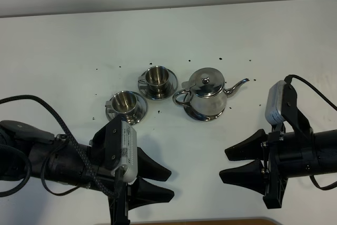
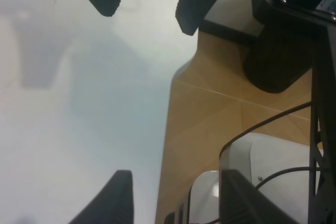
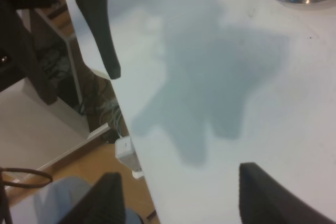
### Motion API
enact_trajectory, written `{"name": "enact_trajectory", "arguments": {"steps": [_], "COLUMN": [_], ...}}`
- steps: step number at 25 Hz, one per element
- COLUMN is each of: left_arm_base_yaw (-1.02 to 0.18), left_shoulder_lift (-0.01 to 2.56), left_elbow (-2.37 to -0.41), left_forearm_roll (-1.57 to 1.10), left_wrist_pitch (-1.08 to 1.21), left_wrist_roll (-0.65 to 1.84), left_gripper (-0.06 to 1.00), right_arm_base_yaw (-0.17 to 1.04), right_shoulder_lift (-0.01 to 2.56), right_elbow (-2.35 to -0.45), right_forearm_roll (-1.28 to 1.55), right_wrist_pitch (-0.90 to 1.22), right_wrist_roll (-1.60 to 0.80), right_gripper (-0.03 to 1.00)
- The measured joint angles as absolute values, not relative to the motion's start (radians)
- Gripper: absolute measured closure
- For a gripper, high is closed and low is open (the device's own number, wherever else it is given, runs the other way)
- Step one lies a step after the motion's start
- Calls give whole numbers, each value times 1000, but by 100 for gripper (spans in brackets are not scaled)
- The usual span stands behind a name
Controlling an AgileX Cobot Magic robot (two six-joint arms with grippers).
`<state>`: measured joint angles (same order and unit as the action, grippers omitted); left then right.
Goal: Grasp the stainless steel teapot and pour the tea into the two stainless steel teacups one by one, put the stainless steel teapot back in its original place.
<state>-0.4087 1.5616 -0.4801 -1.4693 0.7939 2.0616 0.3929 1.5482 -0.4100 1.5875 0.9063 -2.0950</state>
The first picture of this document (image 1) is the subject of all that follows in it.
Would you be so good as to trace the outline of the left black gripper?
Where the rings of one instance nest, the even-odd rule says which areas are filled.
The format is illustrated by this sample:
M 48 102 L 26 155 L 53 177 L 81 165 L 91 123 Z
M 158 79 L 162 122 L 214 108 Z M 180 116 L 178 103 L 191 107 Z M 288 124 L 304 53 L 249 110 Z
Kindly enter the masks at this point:
M 122 124 L 107 124 L 93 137 L 90 146 L 73 144 L 69 137 L 60 135 L 51 144 L 32 146 L 29 159 L 32 175 L 45 181 L 67 183 L 71 192 L 78 188 L 107 191 L 112 224 L 130 224 L 128 218 L 128 183 L 123 181 L 122 167 L 112 171 L 121 158 Z M 171 170 L 151 159 L 137 148 L 138 174 L 129 187 L 129 209 L 156 203 L 168 203 L 174 191 L 159 187 L 145 179 L 165 182 Z

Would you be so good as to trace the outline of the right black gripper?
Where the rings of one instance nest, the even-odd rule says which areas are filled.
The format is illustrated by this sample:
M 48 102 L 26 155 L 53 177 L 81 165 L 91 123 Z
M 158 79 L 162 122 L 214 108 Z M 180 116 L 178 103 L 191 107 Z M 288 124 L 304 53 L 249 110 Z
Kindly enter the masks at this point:
M 284 129 L 283 124 L 276 126 L 270 137 L 259 129 L 246 140 L 225 149 L 230 161 L 254 161 L 219 172 L 223 183 L 262 194 L 268 209 L 282 207 L 288 179 L 304 175 L 305 167 L 314 162 L 311 126 L 300 123 L 293 132 L 281 134 Z

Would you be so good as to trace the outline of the right black silver robot arm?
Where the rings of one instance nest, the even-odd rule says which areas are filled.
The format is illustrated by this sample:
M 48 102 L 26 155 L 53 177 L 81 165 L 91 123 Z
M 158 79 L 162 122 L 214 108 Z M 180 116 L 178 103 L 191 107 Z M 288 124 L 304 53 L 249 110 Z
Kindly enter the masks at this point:
M 289 178 L 336 172 L 336 131 L 309 133 L 302 141 L 280 124 L 270 133 L 256 131 L 246 140 L 225 149 L 230 161 L 248 160 L 237 168 L 219 172 L 223 183 L 244 187 L 263 196 L 268 209 L 281 208 Z

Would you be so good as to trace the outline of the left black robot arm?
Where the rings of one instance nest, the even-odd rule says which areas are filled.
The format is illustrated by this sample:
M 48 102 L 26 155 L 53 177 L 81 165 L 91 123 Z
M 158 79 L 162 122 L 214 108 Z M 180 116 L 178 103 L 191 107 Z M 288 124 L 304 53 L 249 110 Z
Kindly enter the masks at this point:
M 1 122 L 1 180 L 17 186 L 3 191 L 7 197 L 30 178 L 98 190 L 98 178 L 109 190 L 111 224 L 129 224 L 128 212 L 137 207 L 167 203 L 172 190 L 152 184 L 166 181 L 171 171 L 151 159 L 136 144 L 136 132 L 125 121 L 114 119 L 102 127 L 90 145 L 78 148 L 66 134 L 54 135 L 17 121 Z

